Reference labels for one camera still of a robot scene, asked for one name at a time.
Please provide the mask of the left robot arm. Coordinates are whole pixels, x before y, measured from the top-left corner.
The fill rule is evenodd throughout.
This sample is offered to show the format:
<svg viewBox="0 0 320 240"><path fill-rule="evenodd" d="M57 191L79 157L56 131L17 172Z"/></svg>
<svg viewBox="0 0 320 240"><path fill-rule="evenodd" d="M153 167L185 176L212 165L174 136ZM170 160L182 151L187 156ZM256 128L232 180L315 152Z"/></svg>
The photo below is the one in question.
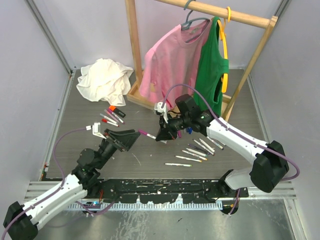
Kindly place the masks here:
<svg viewBox="0 0 320 240"><path fill-rule="evenodd" d="M84 149L77 160L77 166L70 174L62 175L60 183L40 196L24 203L12 203L7 210L2 239L9 235L13 240L33 240L39 230L68 205L100 193L99 170L116 151L128 151L141 135L133 129L100 132L98 123L82 127L102 139L98 150Z"/></svg>

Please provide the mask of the magenta cap marker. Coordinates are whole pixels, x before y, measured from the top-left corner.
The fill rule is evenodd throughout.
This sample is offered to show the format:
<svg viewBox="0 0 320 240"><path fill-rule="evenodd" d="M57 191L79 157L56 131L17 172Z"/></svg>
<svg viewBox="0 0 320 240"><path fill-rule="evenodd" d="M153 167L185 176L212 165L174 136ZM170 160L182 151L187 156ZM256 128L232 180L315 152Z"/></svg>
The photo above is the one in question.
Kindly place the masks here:
<svg viewBox="0 0 320 240"><path fill-rule="evenodd" d="M154 139L154 140L156 139L156 137L155 137L154 135L152 135L152 134L150 134L150 133L148 133L148 132L146 132L146 131L144 131L144 130L142 130L142 129L139 129L138 132L139 132L140 134L145 135L145 136L147 136L147 137L149 137L149 138L152 138L152 139Z"/></svg>

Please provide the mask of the yellow cap marker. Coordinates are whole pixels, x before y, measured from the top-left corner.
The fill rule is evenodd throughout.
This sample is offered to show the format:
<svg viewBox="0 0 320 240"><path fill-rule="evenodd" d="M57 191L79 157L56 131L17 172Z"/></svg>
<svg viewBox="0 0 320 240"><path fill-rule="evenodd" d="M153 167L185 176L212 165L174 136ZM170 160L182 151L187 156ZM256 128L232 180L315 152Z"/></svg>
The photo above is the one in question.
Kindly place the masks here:
<svg viewBox="0 0 320 240"><path fill-rule="evenodd" d="M206 157L204 157L204 156L198 155L198 154L196 154L196 153L192 153L192 152L187 151L187 150L182 150L182 152L183 152L183 153L186 153L186 154L188 154L188 155L197 157L197 158L200 159L200 160L204 160L204 161L207 161L207 160L208 160L208 159L207 159Z"/></svg>

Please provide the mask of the grey cap marker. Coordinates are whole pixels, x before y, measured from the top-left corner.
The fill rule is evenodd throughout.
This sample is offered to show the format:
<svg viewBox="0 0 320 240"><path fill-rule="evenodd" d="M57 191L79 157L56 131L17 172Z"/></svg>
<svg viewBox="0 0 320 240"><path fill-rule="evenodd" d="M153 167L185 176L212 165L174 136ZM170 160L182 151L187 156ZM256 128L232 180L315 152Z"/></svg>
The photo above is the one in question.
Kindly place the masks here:
<svg viewBox="0 0 320 240"><path fill-rule="evenodd" d="M215 153L215 149L208 145L203 139L199 138L199 141L212 153Z"/></svg>

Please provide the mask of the green cap marker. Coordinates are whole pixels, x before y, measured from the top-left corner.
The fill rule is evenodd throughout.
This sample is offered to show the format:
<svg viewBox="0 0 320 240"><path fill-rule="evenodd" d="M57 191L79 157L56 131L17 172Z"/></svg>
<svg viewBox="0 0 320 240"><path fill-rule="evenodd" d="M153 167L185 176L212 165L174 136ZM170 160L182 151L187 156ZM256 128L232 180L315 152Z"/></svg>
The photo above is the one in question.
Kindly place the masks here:
<svg viewBox="0 0 320 240"><path fill-rule="evenodd" d="M176 167L192 167L191 164L182 164L182 163L164 163L166 166L176 166Z"/></svg>

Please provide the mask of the red cap marker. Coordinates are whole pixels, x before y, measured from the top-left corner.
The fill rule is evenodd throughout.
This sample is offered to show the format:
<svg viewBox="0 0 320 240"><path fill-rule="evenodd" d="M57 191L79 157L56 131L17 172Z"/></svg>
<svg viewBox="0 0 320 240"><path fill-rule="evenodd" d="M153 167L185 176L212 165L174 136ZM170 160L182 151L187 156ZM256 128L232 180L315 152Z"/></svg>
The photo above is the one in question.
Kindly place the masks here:
<svg viewBox="0 0 320 240"><path fill-rule="evenodd" d="M107 120L105 118L103 118L101 121L103 123L106 123L106 124L109 124L109 125L112 125L112 126L115 126L115 127L119 127L119 125L117 123L114 123L113 121L109 121L109 120Z"/></svg>

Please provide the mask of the teal cap marker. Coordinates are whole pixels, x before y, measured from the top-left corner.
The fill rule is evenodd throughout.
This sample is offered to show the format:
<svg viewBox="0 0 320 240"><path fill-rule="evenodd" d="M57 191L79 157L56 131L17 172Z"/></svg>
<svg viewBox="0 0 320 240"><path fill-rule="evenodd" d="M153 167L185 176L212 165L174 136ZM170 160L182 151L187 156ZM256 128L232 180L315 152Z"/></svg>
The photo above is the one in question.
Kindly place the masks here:
<svg viewBox="0 0 320 240"><path fill-rule="evenodd" d="M186 150L188 150L191 153L194 153L196 155L202 156L202 157L207 157L208 155L206 153L191 149L191 148L186 148Z"/></svg>

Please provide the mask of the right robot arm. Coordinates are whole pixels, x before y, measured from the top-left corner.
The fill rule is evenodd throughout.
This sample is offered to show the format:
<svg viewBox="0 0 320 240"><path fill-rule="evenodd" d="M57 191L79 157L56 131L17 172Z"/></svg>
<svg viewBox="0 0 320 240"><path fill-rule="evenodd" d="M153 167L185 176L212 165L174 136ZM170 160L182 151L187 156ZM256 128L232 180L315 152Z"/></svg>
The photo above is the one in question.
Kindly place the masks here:
<svg viewBox="0 0 320 240"><path fill-rule="evenodd" d="M166 104L154 105L160 126L156 141L174 140L178 131L192 128L196 133L226 144L250 163L249 168L230 169L219 179L219 191L223 196L231 197L238 189L246 187L270 193L288 173L289 165L279 142L267 143L238 130L210 109L201 110L188 94L178 97L175 103L179 110L176 117L168 115Z"/></svg>

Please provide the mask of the blue cap marker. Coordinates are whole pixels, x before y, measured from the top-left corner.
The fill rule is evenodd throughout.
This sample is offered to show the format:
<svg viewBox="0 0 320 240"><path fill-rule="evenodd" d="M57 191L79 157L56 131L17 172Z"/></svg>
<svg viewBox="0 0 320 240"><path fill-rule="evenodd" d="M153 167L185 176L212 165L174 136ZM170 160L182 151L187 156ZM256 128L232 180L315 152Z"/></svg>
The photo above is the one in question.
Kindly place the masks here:
<svg viewBox="0 0 320 240"><path fill-rule="evenodd" d="M210 138L209 136L206 137L208 140L210 140L214 145L216 145L218 148L220 148L221 150L224 150L224 147L219 144L218 142L216 142L215 140L213 140L212 138Z"/></svg>

